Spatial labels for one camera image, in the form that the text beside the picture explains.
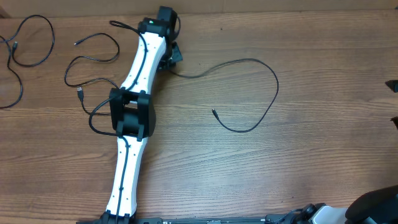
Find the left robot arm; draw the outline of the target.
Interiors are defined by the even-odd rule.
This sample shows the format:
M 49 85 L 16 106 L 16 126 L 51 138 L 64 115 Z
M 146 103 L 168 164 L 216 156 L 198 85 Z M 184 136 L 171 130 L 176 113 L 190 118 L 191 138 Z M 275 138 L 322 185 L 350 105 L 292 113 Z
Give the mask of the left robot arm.
M 156 18 L 139 23 L 135 30 L 139 44 L 129 74 L 109 93 L 118 157 L 111 197 L 99 223 L 134 222 L 142 155 L 156 122 L 151 89 L 157 72 L 170 70 L 183 59 L 175 41 L 179 22 L 171 7 L 161 6 Z

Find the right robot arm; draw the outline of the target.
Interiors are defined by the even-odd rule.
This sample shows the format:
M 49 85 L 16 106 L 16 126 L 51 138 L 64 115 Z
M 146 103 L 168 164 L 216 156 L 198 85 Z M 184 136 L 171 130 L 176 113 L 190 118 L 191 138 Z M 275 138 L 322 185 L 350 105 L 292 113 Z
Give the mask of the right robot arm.
M 309 224 L 397 223 L 397 186 L 365 193 L 348 208 L 335 208 L 324 203 L 308 204 L 298 211 L 290 222 Z

